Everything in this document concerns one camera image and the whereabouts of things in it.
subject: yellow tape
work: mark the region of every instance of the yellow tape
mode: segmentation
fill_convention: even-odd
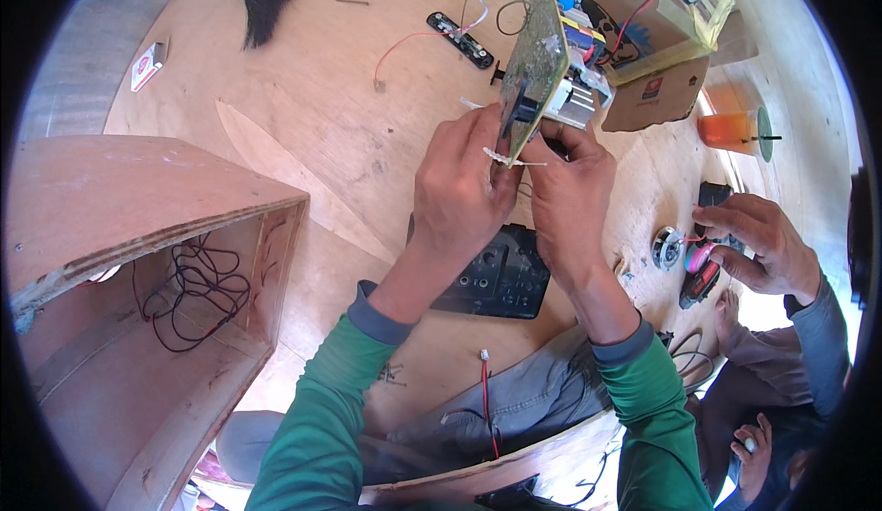
[[[662,17],[670,21],[680,32],[690,39],[695,39],[696,28],[695,19],[687,12],[680,8],[673,0],[659,0],[658,8],[656,8]]]
[[[694,40],[684,40],[660,52],[646,56],[616,70],[604,66],[603,71],[612,86],[630,83],[641,76],[657,73],[678,63],[688,62],[710,54],[710,50]]]

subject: finger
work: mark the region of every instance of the finger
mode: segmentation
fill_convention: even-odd
[[[763,199],[755,194],[733,194],[720,206],[741,210],[754,219],[766,223],[771,222],[780,209],[776,202]]]
[[[554,138],[564,143],[569,151],[570,160],[575,161],[582,157],[588,157],[601,147],[594,137],[594,131],[580,130],[570,125],[551,119],[543,119],[539,131],[546,138]]]
[[[499,139],[499,127],[502,125],[502,110],[499,104],[490,104],[479,109],[481,115],[472,126],[469,141],[463,151],[462,159],[466,167],[478,165],[488,168],[493,159],[484,151],[484,148],[495,150]]]
[[[759,428],[763,430],[763,435],[766,437],[766,444],[772,444],[772,424],[769,423],[769,420],[766,419],[765,413],[760,413],[757,416],[757,422],[759,423]]]
[[[728,245],[713,246],[713,251],[707,259],[722,266],[729,275],[752,291],[764,292],[768,281],[768,272],[763,265],[751,260],[742,253],[737,252]]]
[[[744,446],[738,444],[737,442],[732,442],[729,444],[729,447],[732,448],[732,451],[735,452],[735,455],[738,456],[738,459],[741,460],[742,463],[746,464],[751,461],[751,453],[747,451]]]
[[[545,143],[545,138],[541,133],[536,134],[532,140],[526,143],[524,149],[520,152],[520,157],[522,161],[525,163],[548,163],[548,166],[551,165],[563,165],[566,162],[557,155],[557,153],[553,152],[551,148]],[[542,169],[546,167],[541,166],[537,167],[535,171],[540,173]],[[530,175],[533,176],[534,170],[530,170]]]
[[[481,118],[484,108],[473,109],[457,120],[438,124],[426,150],[426,161],[458,163],[469,145],[469,135]]]
[[[518,200],[518,186],[520,186],[520,178],[524,175],[524,167],[508,168],[504,164],[496,164],[493,169],[491,175],[493,209],[504,221]]]
[[[742,444],[747,443],[747,439],[751,438],[751,434],[744,430],[745,426],[735,429],[735,438],[741,440]]]
[[[768,254],[775,243],[775,232],[770,225],[738,208],[722,206],[696,208],[692,211],[692,219],[700,225],[720,228],[731,233],[758,254]]]
[[[763,448],[766,446],[766,437],[763,435],[763,432],[759,429],[759,427],[754,427],[753,425],[742,425],[740,431],[746,432],[754,442],[757,443],[758,448]]]

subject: cardboard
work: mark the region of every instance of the cardboard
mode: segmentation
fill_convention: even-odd
[[[619,86],[601,128],[605,132],[634,132],[685,119],[699,97],[709,64],[705,56]]]
[[[616,44],[624,21],[645,0],[582,0],[582,10],[603,33],[607,50]],[[668,67],[707,56],[735,0],[654,0],[625,28],[622,43],[612,60],[602,66],[612,86],[658,73]]]
[[[743,62],[759,55],[756,41],[744,24],[740,11],[729,14],[717,39],[717,50],[711,54],[711,67]]]

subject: circuit board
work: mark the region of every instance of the circuit board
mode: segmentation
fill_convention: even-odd
[[[497,143],[497,153],[508,156],[510,166],[536,130],[548,100],[569,66],[570,57],[557,2],[531,0],[526,25],[518,34],[512,57],[505,68],[499,96],[503,131]],[[519,96],[535,100],[534,119],[513,118],[514,109],[521,100]]]

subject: red and black wire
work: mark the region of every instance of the red and black wire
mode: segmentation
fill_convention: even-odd
[[[610,62],[610,60],[612,60],[612,54],[615,54],[618,50],[618,47],[622,44],[622,36],[624,35],[624,29],[628,26],[628,23],[631,22],[634,16],[645,10],[646,7],[652,4],[654,1],[656,0],[645,0],[645,2],[640,4],[639,8],[634,10],[633,14],[631,14],[630,16],[628,16],[627,19],[624,20],[624,23],[622,23],[622,28],[618,32],[618,38],[616,38],[616,45],[612,47],[612,50],[610,52],[602,56],[601,59],[597,61],[596,65],[606,65]]]
[[[493,423],[493,419],[491,418],[491,407],[490,407],[490,397],[488,393],[488,381],[491,378],[491,373],[487,372],[487,360],[481,359],[481,387],[483,390],[483,404],[484,404],[484,412],[481,414],[478,411],[475,411],[471,408],[457,408],[456,410],[448,411],[444,417],[442,417],[441,422],[445,423],[447,421],[447,417],[453,415],[454,413],[470,413],[476,417],[478,417],[481,421],[486,423],[487,431],[490,433],[491,440],[493,442],[493,456],[494,459],[499,459],[499,447],[502,446],[502,431],[496,424]]]

